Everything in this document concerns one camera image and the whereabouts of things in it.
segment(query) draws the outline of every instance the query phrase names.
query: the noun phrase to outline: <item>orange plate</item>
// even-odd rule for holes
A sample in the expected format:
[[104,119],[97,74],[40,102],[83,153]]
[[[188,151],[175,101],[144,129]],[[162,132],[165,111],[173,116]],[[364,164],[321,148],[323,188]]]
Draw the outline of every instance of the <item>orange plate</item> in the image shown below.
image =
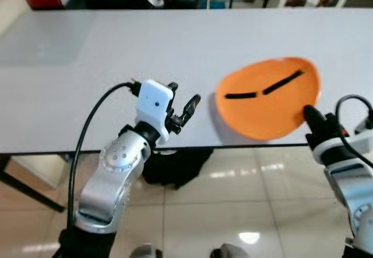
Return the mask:
[[[252,92],[256,97],[236,98]],[[269,140],[297,129],[304,122],[303,107],[315,105],[319,94],[316,67],[306,59],[288,57],[256,63],[230,74],[217,88],[215,101],[224,121],[236,132]]]

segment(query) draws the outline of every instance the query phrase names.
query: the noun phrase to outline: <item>white table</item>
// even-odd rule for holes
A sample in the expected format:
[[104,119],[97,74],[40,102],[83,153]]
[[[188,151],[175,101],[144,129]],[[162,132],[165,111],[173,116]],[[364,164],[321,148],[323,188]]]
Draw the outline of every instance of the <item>white table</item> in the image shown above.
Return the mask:
[[[193,94],[202,96],[189,124],[163,147],[304,144],[304,124],[260,142],[214,119],[219,81],[263,59],[305,57],[321,74],[319,109],[333,111],[348,93],[373,101],[372,45],[373,10],[367,9],[28,13],[0,39],[0,154],[73,151],[96,101],[131,77],[177,82],[179,113]],[[93,119],[83,149],[99,150],[133,124],[135,103],[126,90],[113,94]],[[347,129],[365,115],[358,104],[344,110]]]

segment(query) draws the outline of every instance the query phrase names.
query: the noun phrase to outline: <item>black cable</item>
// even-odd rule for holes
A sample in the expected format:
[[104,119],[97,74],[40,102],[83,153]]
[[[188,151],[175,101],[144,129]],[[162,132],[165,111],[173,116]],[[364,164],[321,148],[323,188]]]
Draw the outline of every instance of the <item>black cable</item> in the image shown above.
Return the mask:
[[349,152],[351,152],[352,154],[354,154],[357,158],[359,158],[361,161],[363,161],[364,163],[366,163],[368,166],[370,166],[371,168],[373,168],[373,163],[365,158],[362,154],[360,154],[357,150],[355,150],[349,143],[348,141],[346,140],[346,138],[344,137],[343,133],[342,133],[342,127],[341,127],[341,124],[340,124],[340,121],[339,121],[339,117],[340,117],[340,108],[342,106],[342,104],[349,100],[349,99],[356,99],[356,100],[359,100],[361,102],[363,102],[365,104],[365,106],[368,108],[368,116],[371,116],[371,114],[373,113],[373,108],[372,108],[372,105],[371,103],[365,99],[364,97],[362,96],[359,96],[359,95],[355,95],[355,94],[351,94],[351,95],[346,95],[344,97],[342,97],[338,103],[337,103],[337,106],[336,106],[336,112],[335,112],[335,115],[336,115],[336,120],[337,120],[337,129],[338,129],[338,136],[339,138],[341,139],[343,145],[349,150]]
[[96,103],[96,105],[93,107],[91,110],[84,126],[82,129],[82,132],[79,137],[78,144],[76,145],[75,149],[75,155],[71,163],[71,170],[70,170],[70,177],[69,177],[69,193],[68,193],[68,223],[67,223],[67,228],[70,229],[74,226],[74,187],[75,187],[75,174],[76,174],[76,167],[78,164],[78,159],[79,159],[79,154],[80,154],[80,149],[82,148],[82,144],[84,141],[84,137],[86,135],[89,123],[91,122],[94,114],[98,110],[99,106],[103,103],[103,101],[114,91],[122,88],[122,87],[130,87],[131,90],[134,87],[134,84],[131,82],[125,82],[125,83],[120,83],[112,88],[110,88]]

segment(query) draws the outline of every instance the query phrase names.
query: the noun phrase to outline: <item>black cloth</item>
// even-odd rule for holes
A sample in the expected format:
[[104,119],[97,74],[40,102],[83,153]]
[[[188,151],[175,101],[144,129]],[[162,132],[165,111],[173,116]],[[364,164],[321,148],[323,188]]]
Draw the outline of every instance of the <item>black cloth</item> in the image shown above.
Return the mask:
[[176,189],[199,175],[213,149],[182,149],[174,154],[154,153],[145,162],[143,177],[149,184],[174,185]]
[[342,258],[373,258],[372,255],[346,245]]
[[92,234],[74,227],[59,235],[61,247],[53,258],[109,258],[116,233]]

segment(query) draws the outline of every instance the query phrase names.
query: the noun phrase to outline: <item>metal table leg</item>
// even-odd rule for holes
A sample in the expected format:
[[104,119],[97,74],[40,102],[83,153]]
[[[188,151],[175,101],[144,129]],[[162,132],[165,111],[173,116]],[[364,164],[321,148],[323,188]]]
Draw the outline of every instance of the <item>metal table leg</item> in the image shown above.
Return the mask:
[[32,189],[31,187],[27,186],[26,184],[22,183],[18,179],[12,177],[11,175],[5,172],[5,168],[8,165],[10,160],[10,156],[1,156],[0,158],[0,181],[3,183],[13,187],[14,189],[18,190],[19,192],[31,197],[35,201],[38,201],[41,204],[46,205],[47,207],[59,212],[63,213],[65,207],[59,205],[58,203],[52,201],[51,199],[45,197],[44,195],[40,194],[38,191]]

